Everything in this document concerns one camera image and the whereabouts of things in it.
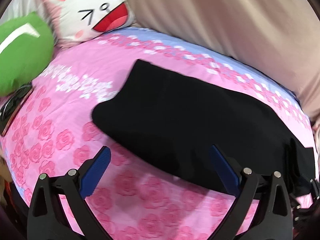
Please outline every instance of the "pink rose pattern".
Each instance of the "pink rose pattern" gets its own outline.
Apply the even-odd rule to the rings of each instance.
[[[107,188],[96,188],[94,194],[87,198],[91,208],[104,212],[112,208],[111,192]]]
[[[27,204],[30,205],[31,198],[32,198],[32,192],[31,192],[31,190],[30,190],[29,188],[27,188],[27,189],[24,191],[23,195],[24,195],[24,198],[25,198]]]
[[[108,234],[114,237],[116,234],[116,225],[111,221],[110,217],[106,214],[98,213],[96,218],[99,220],[100,224],[108,232]]]
[[[29,168],[29,164],[30,164],[30,151],[29,150],[25,150],[21,156],[21,159],[20,159],[20,165],[27,169]]]
[[[167,227],[177,227],[182,219],[182,210],[177,204],[169,204],[162,212],[161,219]]]
[[[121,230],[117,233],[116,239],[117,240],[139,240],[140,234],[136,228],[126,227],[124,230]]]
[[[23,117],[21,117],[21,121],[20,121],[20,125],[21,125],[21,126],[26,123],[27,118],[28,118],[28,115],[27,115],[27,114],[25,114]]]
[[[23,139],[20,139],[17,144],[16,147],[14,149],[14,153],[17,157],[20,157],[22,152],[23,152],[23,148],[24,148],[24,141]]]
[[[42,115],[39,115],[34,119],[33,124],[32,124],[33,130],[39,130],[40,129],[40,127],[42,125],[42,119],[43,119]]]
[[[114,143],[110,146],[112,152],[111,163],[116,166],[129,165],[132,163],[132,153],[122,147],[118,143]]]
[[[37,94],[36,94],[36,98],[41,97],[41,96],[46,92],[46,90],[47,90],[47,87],[46,87],[46,86],[42,86],[42,87],[38,90],[38,92],[37,92]]]
[[[21,134],[21,130],[20,129],[17,129],[14,131],[14,134],[12,136],[12,141],[13,142],[17,142],[20,138],[20,134]]]
[[[80,167],[85,160],[90,158],[90,152],[88,145],[83,145],[81,148],[76,149],[73,153],[73,163]]]
[[[231,207],[231,204],[232,203],[229,203],[222,196],[217,196],[211,202],[211,206],[210,206],[211,216],[213,217],[224,216],[228,212],[229,208]]]
[[[199,208],[199,204],[205,197],[205,191],[203,188],[191,185],[188,189],[185,189],[181,195],[181,202],[184,204],[184,209],[187,211],[193,211]]]
[[[44,112],[51,105],[51,98],[43,98],[40,102],[38,111]]]
[[[114,40],[112,44],[121,46],[120,39],[124,41],[120,37],[118,40]],[[151,45],[152,42],[141,42],[139,46],[150,49]],[[194,63],[205,65],[207,68],[216,70],[221,78],[233,80],[235,83],[238,83],[238,79],[241,78],[245,81],[241,85],[250,91],[255,91],[255,85],[259,85],[255,80],[236,73],[224,64],[215,62],[212,58],[205,59],[203,55],[199,54],[193,55],[196,60],[190,60],[184,58],[185,51],[173,49],[170,46],[165,47],[163,51],[158,50],[157,53],[164,53],[168,57],[184,60],[189,65],[194,65]],[[217,68],[213,68],[212,63],[215,63]],[[283,98],[270,91],[265,91],[265,88],[261,86],[260,88],[262,89],[260,93],[272,106],[276,105],[286,109],[293,118],[295,116],[299,118],[298,115],[294,115],[294,113],[299,114],[299,110],[292,109],[290,104],[287,107],[287,104],[283,103]],[[93,149],[92,142],[102,138],[102,133],[92,122],[83,124],[77,139],[67,127],[65,130],[54,134],[54,122],[46,120],[44,117],[46,110],[52,104],[51,98],[44,96],[46,90],[46,86],[42,86],[39,90],[36,90],[36,95],[33,98],[30,97],[28,99],[21,113],[15,118],[10,129],[10,135],[7,136],[7,138],[11,139],[7,140],[7,144],[9,146],[13,145],[14,149],[8,155],[9,168],[16,184],[25,189],[23,195],[28,204],[31,201],[31,189],[33,188],[32,185],[27,185],[26,183],[26,177],[29,175],[28,170],[36,168],[39,174],[45,172],[49,176],[62,175],[64,173],[56,169],[57,164],[52,159],[55,151],[70,150],[76,141],[82,142],[80,145],[76,144],[77,147],[86,142],[80,148],[71,149],[72,152],[70,154],[73,157],[74,165],[80,166],[84,160],[90,158],[95,152],[95,150],[91,151],[91,148]],[[34,145],[29,145],[30,138],[28,134],[31,132],[36,132],[38,135],[36,138],[39,141],[32,141]],[[2,141],[2,147],[5,148],[4,140]],[[109,174],[107,175],[106,173],[105,177],[112,180],[112,182],[108,184],[108,187],[98,186],[94,194],[86,200],[91,209],[95,211],[95,215],[103,227],[115,240],[152,238],[161,240],[206,240],[228,212],[232,204],[232,200],[228,196],[217,193],[207,194],[208,191],[188,183],[184,183],[183,187],[177,189],[167,180],[145,173],[145,170],[143,170],[144,175],[142,176],[137,171],[137,166],[133,163],[133,160],[137,160],[134,155],[116,143],[112,143],[110,148],[112,150],[112,165],[109,167]],[[112,169],[116,172],[114,177],[112,176]],[[128,225],[124,225],[123,221],[118,223],[117,218],[114,217],[114,212],[118,212],[118,207],[123,208],[122,212],[128,210],[128,207],[131,208],[131,206],[127,205],[130,200],[135,203],[134,205],[140,205],[139,212],[136,213],[136,223]],[[239,233],[248,227],[256,207],[257,205],[251,206]],[[195,210],[203,213],[205,221],[211,224],[205,232],[201,231],[201,228],[188,226],[192,222],[188,222],[185,218],[192,217]]]
[[[56,148],[60,151],[67,151],[71,148],[71,146],[75,143],[75,137],[72,132],[68,129],[59,133],[56,141]]]
[[[16,130],[18,128],[19,122],[20,122],[20,118],[16,116],[12,122],[12,129],[13,130]]]
[[[169,203],[169,188],[166,183],[157,177],[149,177],[140,186],[140,198],[145,208],[156,209]]]
[[[42,146],[41,149],[41,155],[44,158],[50,159],[53,155],[54,152],[54,146],[53,146],[53,141],[47,141],[46,143],[44,143],[44,145]]]
[[[13,170],[13,174],[16,178],[18,186],[21,187],[26,182],[26,178],[23,176],[23,167],[15,167]]]
[[[98,127],[96,127],[93,122],[88,122],[82,127],[82,139],[85,142],[97,141],[102,137],[102,133]]]
[[[140,235],[143,238],[159,238],[164,234],[164,226],[155,214],[148,214],[138,222]]]
[[[43,161],[39,167],[39,174],[46,173],[50,177],[54,177],[56,164],[53,161]]]
[[[30,124],[26,123],[21,127],[21,137],[25,137],[29,133]]]
[[[40,141],[46,141],[51,139],[54,132],[54,126],[51,120],[45,121],[39,128],[38,139]]]
[[[38,163],[41,157],[41,144],[37,143],[36,145],[33,145],[30,149],[30,161],[32,161],[33,163]]]
[[[195,240],[191,227],[181,227],[177,231],[172,231],[169,234],[168,240]]]
[[[137,178],[132,171],[124,171],[115,179],[116,193],[122,196],[134,196],[137,193]]]
[[[31,112],[31,110],[33,109],[34,105],[35,105],[35,101],[32,101],[32,102],[29,103],[29,105],[27,107],[27,112],[28,113]]]

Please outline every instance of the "cartoon cat face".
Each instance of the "cartoon cat face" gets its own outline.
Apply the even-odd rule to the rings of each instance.
[[[60,8],[59,36],[87,41],[127,23],[133,15],[125,0],[51,0]]]

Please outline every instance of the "metal screw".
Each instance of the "metal screw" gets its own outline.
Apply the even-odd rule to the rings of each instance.
[[[71,169],[70,171],[68,171],[69,176],[74,176],[76,174],[77,174],[77,170],[75,170],[75,169]]]
[[[39,179],[45,179],[47,177],[47,174],[41,173],[39,176]]]
[[[273,173],[273,175],[276,177],[276,178],[280,178],[281,177],[281,173],[279,171],[275,171]]]
[[[252,170],[250,168],[244,168],[243,172],[247,175],[250,175],[252,173]]]

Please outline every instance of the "green pillow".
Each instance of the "green pillow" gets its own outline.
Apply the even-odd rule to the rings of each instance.
[[[53,36],[35,13],[0,25],[0,96],[36,78],[50,63]]]

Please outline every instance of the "red open mouth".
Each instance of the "red open mouth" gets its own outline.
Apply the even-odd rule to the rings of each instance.
[[[98,22],[92,29],[97,32],[107,32],[118,28],[125,24],[128,18],[128,10],[124,4],[120,4],[110,13],[108,13],[103,19]]]

